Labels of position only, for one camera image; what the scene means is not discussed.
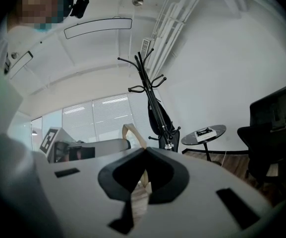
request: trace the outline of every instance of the white ceiling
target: white ceiling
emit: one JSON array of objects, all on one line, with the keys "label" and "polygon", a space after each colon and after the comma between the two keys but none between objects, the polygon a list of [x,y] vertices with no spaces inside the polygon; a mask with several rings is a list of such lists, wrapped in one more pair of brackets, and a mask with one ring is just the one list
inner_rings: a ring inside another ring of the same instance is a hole
[{"label": "white ceiling", "polygon": [[125,59],[128,58],[131,30],[119,30],[119,45],[117,45],[116,30],[94,32],[66,39],[63,30],[77,23],[114,16],[131,18],[135,10],[131,54],[134,55],[140,51],[143,38],[152,35],[156,18],[165,0],[144,0],[141,7],[134,7],[131,1],[90,0],[82,19],[69,17],[48,33],[37,32],[27,27],[11,30],[9,53],[17,52],[18,59],[27,51],[34,56],[11,79],[11,83],[20,94],[27,96],[77,72],[116,67],[118,63],[116,58],[119,55]]}]

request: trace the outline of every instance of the coat rack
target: coat rack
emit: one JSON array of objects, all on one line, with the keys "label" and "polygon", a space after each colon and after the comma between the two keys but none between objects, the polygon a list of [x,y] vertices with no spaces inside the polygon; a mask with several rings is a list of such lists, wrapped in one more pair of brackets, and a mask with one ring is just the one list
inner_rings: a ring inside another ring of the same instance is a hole
[{"label": "coat rack", "polygon": [[142,60],[142,56],[140,54],[140,52],[138,52],[138,57],[135,56],[135,60],[136,60],[136,64],[134,64],[133,62],[131,61],[128,61],[128,60],[125,60],[125,59],[122,59],[122,58],[117,58],[118,60],[121,60],[121,61],[125,61],[125,62],[128,62],[130,63],[131,65],[133,65],[137,70],[138,70],[138,73],[139,73],[139,76],[142,80],[142,83],[143,83],[143,86],[141,85],[137,85],[137,86],[133,86],[133,87],[130,87],[128,89],[129,92],[133,92],[133,93],[143,93],[143,92],[146,92],[147,94],[147,98],[148,98],[148,102],[151,106],[151,109],[152,109],[152,112],[153,112],[153,115],[155,117],[155,120],[157,122],[157,126],[158,126],[158,129],[160,131],[160,135],[158,136],[158,138],[152,138],[152,137],[149,137],[149,139],[153,139],[153,140],[161,140],[162,138],[164,139],[165,141],[165,149],[166,150],[170,150],[172,151],[173,150],[173,144],[171,142],[171,140],[173,139],[173,136],[181,129],[180,127],[177,128],[177,130],[172,130],[171,128],[167,128],[168,126],[166,126],[166,122],[165,122],[165,119],[164,119],[164,116],[163,116],[163,111],[162,109],[160,108],[160,103],[159,101],[157,100],[157,98],[155,97],[155,93],[154,93],[154,90],[153,88],[156,88],[156,87],[159,87],[162,83],[164,83],[167,79],[164,77],[161,82],[157,85],[154,85],[155,81],[157,81],[158,79],[162,78],[164,75],[161,75],[157,78],[155,78],[152,82],[149,80],[148,78],[148,75],[146,73],[146,70],[145,70],[145,61],[146,59],[148,58],[148,56],[154,51],[154,49],[151,49],[150,52],[146,55],[146,57],[144,58],[144,61]]}]

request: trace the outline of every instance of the white wall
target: white wall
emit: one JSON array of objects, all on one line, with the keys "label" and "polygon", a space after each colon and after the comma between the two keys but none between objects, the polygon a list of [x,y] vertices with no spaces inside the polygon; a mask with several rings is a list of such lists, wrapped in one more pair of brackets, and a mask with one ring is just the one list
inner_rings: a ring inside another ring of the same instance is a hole
[{"label": "white wall", "polygon": [[286,86],[285,25],[251,0],[241,19],[223,0],[201,0],[174,52],[159,90],[168,96],[181,136],[225,124],[225,135],[209,143],[209,150],[246,150],[237,129],[249,126],[249,105]]},{"label": "white wall", "polygon": [[32,150],[30,117],[21,112],[16,112],[8,128],[7,135],[16,141],[23,143],[27,149]]},{"label": "white wall", "polygon": [[32,119],[76,104],[128,92],[141,84],[133,67],[102,69],[74,76],[24,99],[20,110]]}]

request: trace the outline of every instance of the wooden floor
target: wooden floor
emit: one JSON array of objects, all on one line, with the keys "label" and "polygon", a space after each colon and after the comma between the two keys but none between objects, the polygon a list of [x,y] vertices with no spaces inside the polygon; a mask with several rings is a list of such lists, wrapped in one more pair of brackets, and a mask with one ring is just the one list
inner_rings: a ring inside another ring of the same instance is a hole
[{"label": "wooden floor", "polygon": [[[207,159],[205,153],[186,152],[184,155],[203,160]],[[225,168],[235,176],[239,177],[252,187],[255,187],[257,185],[255,178],[251,175],[249,175],[248,178],[245,178],[245,172],[247,170],[249,162],[248,155],[210,154],[210,158],[212,161],[218,161],[222,163],[223,168]],[[272,183],[264,184],[264,186],[258,191],[262,195],[264,195],[273,206],[277,205],[282,201],[282,196],[279,190]],[[134,224],[136,224],[140,220],[140,218],[146,213],[148,204],[148,194],[145,188],[141,185],[141,183],[139,183],[133,191],[131,200]]]}]

